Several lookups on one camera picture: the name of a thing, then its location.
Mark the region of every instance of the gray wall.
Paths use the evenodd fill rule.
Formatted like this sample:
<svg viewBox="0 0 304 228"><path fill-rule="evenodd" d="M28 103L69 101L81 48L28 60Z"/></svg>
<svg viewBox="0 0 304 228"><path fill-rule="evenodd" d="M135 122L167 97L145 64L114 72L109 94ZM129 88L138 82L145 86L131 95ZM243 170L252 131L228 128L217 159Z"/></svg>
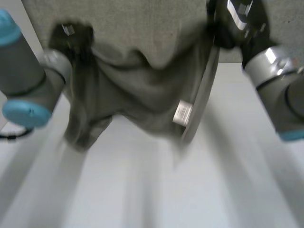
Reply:
<svg viewBox="0 0 304 228"><path fill-rule="evenodd" d="M126 48L157 51L172 41L178 24L205 18L206 0L23 0L43 46L56 19L77 18L93 24L97 39ZM267 0L272 35L304 63L304 0ZM221 53L221 62L241 62L237 51Z"/></svg>

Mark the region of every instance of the gray cloth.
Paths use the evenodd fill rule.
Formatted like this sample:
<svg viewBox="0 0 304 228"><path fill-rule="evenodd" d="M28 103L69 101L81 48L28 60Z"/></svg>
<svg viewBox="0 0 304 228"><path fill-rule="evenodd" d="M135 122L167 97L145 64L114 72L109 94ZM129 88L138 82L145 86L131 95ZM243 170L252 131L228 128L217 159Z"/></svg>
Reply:
<svg viewBox="0 0 304 228"><path fill-rule="evenodd" d="M192 20L181 25L157 51L96 40L95 61L74 65L66 93L71 103L66 139L81 150L88 149L112 116L122 114L152 133L173 134L190 142L219 58L218 50L212 50L213 37L206 32L205 22ZM194 105L187 127L172 122L180 100Z"/></svg>

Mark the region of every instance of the black cable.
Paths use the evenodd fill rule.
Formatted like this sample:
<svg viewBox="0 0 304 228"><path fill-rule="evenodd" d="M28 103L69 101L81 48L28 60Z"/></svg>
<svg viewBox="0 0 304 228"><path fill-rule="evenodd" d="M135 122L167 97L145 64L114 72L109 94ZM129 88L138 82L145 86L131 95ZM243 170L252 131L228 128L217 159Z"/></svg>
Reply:
<svg viewBox="0 0 304 228"><path fill-rule="evenodd" d="M25 129L25 131L21 132L20 134L0 134L0 140L16 140L17 138L21 138L31 134L33 131L34 129Z"/></svg>

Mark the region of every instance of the white table surface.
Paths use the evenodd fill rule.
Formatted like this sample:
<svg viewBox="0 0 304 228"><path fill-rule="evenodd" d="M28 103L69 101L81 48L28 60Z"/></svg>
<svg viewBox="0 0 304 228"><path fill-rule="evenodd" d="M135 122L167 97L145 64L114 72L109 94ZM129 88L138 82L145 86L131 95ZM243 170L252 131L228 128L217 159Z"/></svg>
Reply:
<svg viewBox="0 0 304 228"><path fill-rule="evenodd" d="M219 65L189 146L120 116L78 153L68 113L62 97L47 128L1 142L0 228L303 227L304 143L280 142L240 64Z"/></svg>

